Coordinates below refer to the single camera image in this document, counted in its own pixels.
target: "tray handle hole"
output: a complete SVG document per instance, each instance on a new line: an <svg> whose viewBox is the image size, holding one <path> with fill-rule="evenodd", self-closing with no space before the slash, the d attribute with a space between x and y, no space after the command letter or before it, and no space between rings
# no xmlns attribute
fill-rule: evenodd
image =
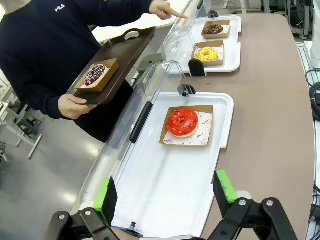
<svg viewBox="0 0 320 240"><path fill-rule="evenodd" d="M124 39L125 40L128 40L130 38L137 38L139 37L139 32L138 31L131 31L131 32L128 32L125 36L124 36Z"/></svg>

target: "hand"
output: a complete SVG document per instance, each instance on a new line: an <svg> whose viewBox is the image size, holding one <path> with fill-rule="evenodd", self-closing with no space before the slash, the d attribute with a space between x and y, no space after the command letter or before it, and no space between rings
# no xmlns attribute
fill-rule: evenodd
<svg viewBox="0 0 320 240"><path fill-rule="evenodd" d="M62 116L76 120L82 114L88 114L97 106L84 105L87 100L73 96L72 94L62 95L58 100L59 111Z"/></svg>
<svg viewBox="0 0 320 240"><path fill-rule="evenodd" d="M149 7L149 12L157 15L161 20L170 19L172 16L182 19L188 18L187 16L173 10L170 3L164 0L154 0Z"/></svg>

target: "person's left hand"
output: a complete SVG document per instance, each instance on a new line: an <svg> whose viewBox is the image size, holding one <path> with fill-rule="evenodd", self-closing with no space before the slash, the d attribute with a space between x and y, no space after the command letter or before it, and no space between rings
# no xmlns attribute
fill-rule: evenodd
<svg viewBox="0 0 320 240"><path fill-rule="evenodd" d="M170 3L164 0L154 0L149 7L149 12L157 15L161 20L170 19L172 16L182 19L188 18L187 16L173 10L170 6Z"/></svg>

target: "donut box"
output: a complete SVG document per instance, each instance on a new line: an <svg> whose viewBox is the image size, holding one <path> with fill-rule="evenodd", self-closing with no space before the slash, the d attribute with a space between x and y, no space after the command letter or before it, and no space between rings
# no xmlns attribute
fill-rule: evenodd
<svg viewBox="0 0 320 240"><path fill-rule="evenodd" d="M222 32L216 34L206 34L205 30L209 25L219 24L223 27ZM218 20L218 21L207 21L202 29L201 36L208 39L226 39L229 36L230 32L230 20Z"/></svg>
<svg viewBox="0 0 320 240"><path fill-rule="evenodd" d="M167 122L169 117L180 109L190 109L198 115L198 125L195 132L187 137L176 137L171 135L167 129ZM171 147L203 147L207 148L210 144L210 139L213 131L214 106L211 105L197 105L197 106L176 106L170 107L165 116L163 123L160 144Z"/></svg>
<svg viewBox="0 0 320 240"><path fill-rule="evenodd" d="M225 45L223 40L212 40L212 41L204 41L204 42L198 42L193 46L193 51L191 55L191 59L195 58L195 54L197 48L203 49L203 48L214 48L218 50L218 59L213 60L213 61L207 61L203 62L203 66L205 67L212 67L212 66L221 66L224 64L224 59L225 59Z"/></svg>
<svg viewBox="0 0 320 240"><path fill-rule="evenodd" d="M100 76L96 82L94 82L92 85L84 86L85 77L88 75L88 73L98 64L105 65L108 69L103 75ZM88 71L85 72L85 74L82 76L82 78L79 80L79 82L76 84L75 89L81 92L102 92L112 76L116 73L116 71L119 68L118 60L116 58L114 59L108 59L104 61L95 62L92 64Z"/></svg>

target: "black pants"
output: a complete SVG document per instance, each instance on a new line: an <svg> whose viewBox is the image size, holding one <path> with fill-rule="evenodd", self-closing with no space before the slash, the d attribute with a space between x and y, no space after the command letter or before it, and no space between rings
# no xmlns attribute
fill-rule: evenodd
<svg viewBox="0 0 320 240"><path fill-rule="evenodd" d="M88 114L81 115L74 120L75 124L95 139L105 143L132 92L132 87L125 80L110 103L99 105Z"/></svg>

